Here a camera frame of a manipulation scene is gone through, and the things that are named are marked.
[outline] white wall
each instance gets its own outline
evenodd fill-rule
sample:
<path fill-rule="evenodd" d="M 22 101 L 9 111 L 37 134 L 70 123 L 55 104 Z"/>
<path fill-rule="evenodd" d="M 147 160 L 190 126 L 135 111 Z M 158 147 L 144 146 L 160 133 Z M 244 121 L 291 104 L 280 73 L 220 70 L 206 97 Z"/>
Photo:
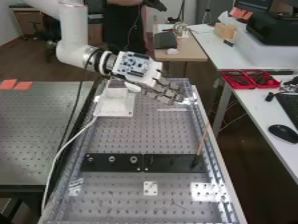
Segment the white wall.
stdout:
<path fill-rule="evenodd" d="M 9 2 L 9 0 L 0 0 L 0 46 L 21 36 Z"/>
<path fill-rule="evenodd" d="M 147 13 L 147 31 L 148 32 L 152 32 L 155 18 L 158 18 L 158 23 L 166 23 L 166 21 L 168 20 L 168 17 L 178 18 L 179 16 L 183 0 L 162 0 L 162 2 L 168 7 L 168 11 L 160 12 L 156 9 L 148 8 L 148 13 Z M 186 19 L 186 23 L 188 23 L 190 25 L 196 23 L 196 6 L 198 6 L 198 0 L 186 1 L 184 19 Z"/>

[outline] cable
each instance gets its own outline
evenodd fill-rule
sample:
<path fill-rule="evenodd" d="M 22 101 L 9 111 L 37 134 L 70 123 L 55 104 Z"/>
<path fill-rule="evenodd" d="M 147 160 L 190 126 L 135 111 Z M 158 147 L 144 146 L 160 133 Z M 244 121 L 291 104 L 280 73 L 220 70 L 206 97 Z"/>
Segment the cable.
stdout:
<path fill-rule="evenodd" d="M 127 44 L 127 46 L 124 47 L 124 50 L 128 50 L 128 47 L 130 47 L 131 33 L 132 33 L 134 28 L 138 28 L 138 21 L 139 21 L 140 15 L 142 15 L 142 9 L 143 9 L 143 7 L 142 7 L 142 4 L 140 4 L 140 5 L 139 5 L 139 14 L 138 14 L 138 18 L 136 18 L 136 20 L 135 20 L 134 26 L 131 27 L 131 29 L 130 29 L 130 31 L 128 31 L 128 44 Z"/>
<path fill-rule="evenodd" d="M 233 103 L 231 103 L 231 105 L 229 105 L 229 107 L 227 108 L 227 111 L 235 106 L 235 105 L 237 105 L 239 104 L 239 101 L 237 102 L 233 102 Z"/>
<path fill-rule="evenodd" d="M 50 175 L 49 175 L 49 178 L 47 178 L 45 197 L 43 197 L 43 203 L 42 203 L 42 212 L 45 211 L 45 208 L 46 208 L 46 201 L 47 201 L 46 199 L 47 199 L 47 194 L 49 194 L 49 189 L 50 189 L 50 182 L 51 182 L 51 177 L 53 177 L 53 174 L 54 174 L 54 170 L 55 170 L 55 166 L 57 166 L 59 157 L 63 154 L 64 149 L 68 147 L 68 145 L 76 140 L 76 138 L 84 133 L 84 131 L 95 124 L 96 120 L 98 120 L 98 117 L 94 117 L 91 122 L 84 126 L 84 128 L 78 132 L 78 134 L 72 137 L 72 139 L 66 143 L 66 145 L 59 150 L 59 152 L 58 152 L 58 154 L 54 158 L 53 167 L 51 167 Z"/>
<path fill-rule="evenodd" d="M 96 49 L 92 54 L 90 55 L 90 58 L 87 60 L 87 63 L 86 63 L 86 66 L 84 66 L 84 69 L 86 69 L 86 73 L 87 73 L 87 67 L 90 65 L 90 62 L 91 62 L 91 59 L 92 57 L 95 56 L 95 54 L 100 51 L 100 49 Z M 59 144 L 59 151 L 58 151 L 58 154 L 54 158 L 54 162 L 53 162 L 53 167 L 51 167 L 51 172 L 49 174 L 49 177 L 47 177 L 47 184 L 46 184 L 46 191 L 45 191 L 45 196 L 43 196 L 43 202 L 42 202 L 42 212 L 45 211 L 45 207 L 46 207 L 46 202 L 47 202 L 47 196 L 49 196 L 49 189 L 50 189 L 50 185 L 51 185 L 51 179 L 53 179 L 53 175 L 54 175 L 54 171 L 55 171 L 55 166 L 57 166 L 57 162 L 59 160 L 59 157 L 62 155 L 62 153 L 64 152 L 64 149 L 67 148 L 67 146 L 72 143 L 72 141 L 76 139 L 75 137 L 68 141 L 68 143 L 63 146 L 63 142 L 64 142 L 64 139 L 66 139 L 66 136 L 67 136 L 67 133 L 68 133 L 68 128 L 71 126 L 71 122 L 72 122 L 72 119 L 74 119 L 74 115 L 75 115 L 75 112 L 76 112 L 76 108 L 78 108 L 78 104 L 79 104 L 79 100 L 80 100 L 80 94 L 82 94 L 82 87 L 83 87 L 83 81 L 80 82 L 80 85 L 79 85 L 79 91 L 78 91 L 78 97 L 76 97 L 76 102 L 75 102 L 75 106 L 74 106 L 74 109 L 72 109 L 72 113 L 71 113 L 71 117 L 70 117 L 70 120 L 68 120 L 68 124 L 67 124 L 67 128 L 66 128 L 66 131 L 64 131 L 64 135 L 63 135 L 63 138 L 62 138 L 62 141 L 61 141 L 61 144 Z"/>
<path fill-rule="evenodd" d="M 221 132 L 225 128 L 228 128 L 228 126 L 231 126 L 236 121 L 239 121 L 245 115 L 247 115 L 247 113 L 244 113 L 239 118 L 236 118 L 231 123 L 228 123 L 227 126 L 225 126 L 223 129 L 220 129 L 220 132 Z"/>

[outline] black cable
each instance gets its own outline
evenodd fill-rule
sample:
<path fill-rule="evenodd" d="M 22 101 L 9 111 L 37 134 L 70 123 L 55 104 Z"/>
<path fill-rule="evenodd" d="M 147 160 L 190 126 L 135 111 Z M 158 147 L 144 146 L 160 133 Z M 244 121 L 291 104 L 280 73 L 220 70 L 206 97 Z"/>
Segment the black cable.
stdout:
<path fill-rule="evenodd" d="M 72 108 L 72 113 L 71 113 L 71 116 L 70 116 L 70 119 L 68 119 L 68 124 L 67 124 L 66 130 L 64 130 L 64 133 L 63 133 L 63 138 L 62 138 L 62 141 L 59 143 L 59 149 L 63 146 L 63 143 L 64 143 L 64 140 L 66 140 L 66 137 L 67 137 L 67 133 L 68 133 L 68 129 L 70 129 L 72 119 L 74 119 L 74 116 L 75 116 L 75 112 L 76 112 L 76 109 L 78 109 L 78 104 L 79 104 L 79 100 L 80 100 L 80 96 L 82 96 L 82 86 L 83 86 L 83 81 L 80 81 L 80 84 L 79 84 L 76 101 L 75 101 L 75 105 L 74 105 L 74 108 Z"/>
<path fill-rule="evenodd" d="M 96 54 L 99 51 L 102 51 L 102 49 L 96 49 L 96 50 L 92 52 L 92 54 L 90 55 L 90 58 L 87 59 L 87 63 L 86 63 L 86 66 L 84 66 L 84 70 L 86 70 L 84 74 L 87 74 L 87 67 L 88 67 L 88 65 L 90 65 L 91 59 L 92 59 L 92 57 L 95 56 L 95 54 Z M 83 87 L 83 81 L 80 81 L 80 85 L 79 85 L 79 89 L 78 89 L 76 102 L 75 102 L 74 109 L 72 109 L 72 113 L 71 113 L 71 116 L 70 116 L 70 119 L 68 119 L 68 124 L 67 124 L 66 130 L 64 130 L 63 138 L 62 138 L 62 141 L 61 141 L 61 144 L 59 144 L 59 149 L 61 149 L 62 146 L 63 146 L 63 143 L 64 143 L 64 140 L 66 140 L 66 137 L 67 137 L 67 133 L 68 133 L 68 129 L 70 129 L 70 126 L 71 126 L 71 122 L 72 122 L 72 119 L 74 119 L 74 116 L 75 116 L 75 112 L 76 112 L 76 109 L 78 109 L 78 104 L 79 104 L 80 95 L 82 95 L 82 87 Z M 58 175 L 58 174 L 57 174 L 57 171 L 58 171 L 57 168 L 55 168 L 55 171 L 54 171 L 54 175 L 53 175 L 53 177 L 51 177 L 51 179 L 50 179 L 50 189 L 54 189 L 54 187 L 55 187 L 55 183 L 54 183 L 53 180 L 54 180 L 54 177 Z M 53 193 L 53 191 L 51 191 L 51 190 L 49 191 L 47 201 L 49 201 L 49 198 L 50 198 L 50 195 L 51 195 L 50 192 Z"/>
<path fill-rule="evenodd" d="M 87 60 L 87 63 L 86 63 L 86 66 L 84 66 L 84 75 L 87 74 L 87 67 L 88 67 L 88 64 L 91 62 L 91 59 L 92 59 L 92 56 L 99 52 L 100 49 L 95 50 Z M 74 119 L 74 116 L 75 116 L 75 112 L 76 112 L 76 109 L 78 109 L 78 104 L 79 104 L 79 100 L 80 100 L 80 96 L 82 96 L 82 87 L 83 87 L 83 81 L 80 81 L 80 84 L 79 84 L 79 89 L 78 89 L 78 96 L 76 96 L 76 102 L 75 102 L 75 105 L 74 105 L 74 108 L 72 108 L 72 113 L 71 113 L 71 117 L 68 119 L 68 124 L 67 124 L 67 127 L 66 127 L 66 130 L 64 130 L 64 134 L 63 134 L 63 138 L 62 138 L 62 141 L 61 141 L 61 144 L 59 144 L 59 149 L 62 148 L 63 146 L 63 143 L 64 143 L 64 140 L 66 140 L 66 137 L 67 137 L 67 133 L 68 133 L 68 129 L 70 129 L 70 126 L 71 126 L 71 123 L 72 123 L 72 119 Z"/>

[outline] box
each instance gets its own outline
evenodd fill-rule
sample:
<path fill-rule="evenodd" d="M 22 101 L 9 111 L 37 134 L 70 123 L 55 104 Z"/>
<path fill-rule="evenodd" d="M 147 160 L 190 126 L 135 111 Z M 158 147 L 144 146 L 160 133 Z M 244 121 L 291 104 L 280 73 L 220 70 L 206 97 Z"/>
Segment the box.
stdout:
<path fill-rule="evenodd" d="M 233 39 L 236 28 L 232 25 L 225 25 L 224 23 L 217 23 L 215 28 L 215 33 L 223 39 Z"/>
<path fill-rule="evenodd" d="M 235 47 L 256 66 L 277 69 L 298 68 L 298 47 L 265 45 L 247 30 L 241 29 L 237 30 Z"/>

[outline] white cable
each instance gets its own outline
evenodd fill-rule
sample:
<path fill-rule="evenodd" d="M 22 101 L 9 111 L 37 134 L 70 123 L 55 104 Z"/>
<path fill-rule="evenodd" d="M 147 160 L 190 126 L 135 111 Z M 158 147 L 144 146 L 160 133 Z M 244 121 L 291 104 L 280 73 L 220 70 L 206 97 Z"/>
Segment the white cable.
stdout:
<path fill-rule="evenodd" d="M 47 184 L 46 184 L 46 190 L 45 190 L 45 196 L 43 196 L 43 203 L 42 203 L 42 212 L 45 211 L 45 208 L 46 208 L 46 201 L 47 201 L 47 195 L 49 195 L 49 190 L 50 190 L 50 181 L 51 181 L 51 178 L 53 178 L 54 169 L 55 169 L 59 157 L 63 154 L 68 145 L 76 140 L 76 138 L 82 135 L 82 133 L 95 124 L 96 120 L 98 120 L 98 117 L 94 117 L 92 121 L 83 127 L 83 129 L 78 132 L 78 134 L 72 137 L 72 139 L 62 147 L 62 149 L 59 150 L 59 152 L 58 152 L 58 154 L 54 158 L 53 167 L 51 167 L 51 170 L 50 170 L 50 175 L 47 177 Z"/>
<path fill-rule="evenodd" d="M 134 28 L 138 28 L 138 21 L 139 21 L 139 18 L 140 18 L 140 15 L 142 15 L 142 7 L 139 5 L 139 15 L 138 15 L 138 18 L 135 20 L 135 23 L 134 23 L 134 26 L 131 27 L 130 31 L 128 31 L 128 44 L 127 46 L 124 47 L 124 50 L 127 50 L 127 48 L 130 47 L 130 39 L 131 39 L 131 33 L 132 33 L 132 30 Z"/>
<path fill-rule="evenodd" d="M 228 128 L 228 126 L 232 125 L 236 121 L 239 121 L 245 115 L 247 115 L 247 113 L 243 114 L 239 118 L 236 118 L 231 123 L 228 123 L 227 126 L 225 126 L 223 129 L 220 129 L 220 132 L 221 132 L 225 128 Z"/>
<path fill-rule="evenodd" d="M 239 104 L 239 101 L 235 102 L 235 103 L 232 103 L 232 104 L 229 105 L 229 107 L 227 108 L 227 111 L 228 111 L 235 105 L 237 105 L 237 104 Z"/>

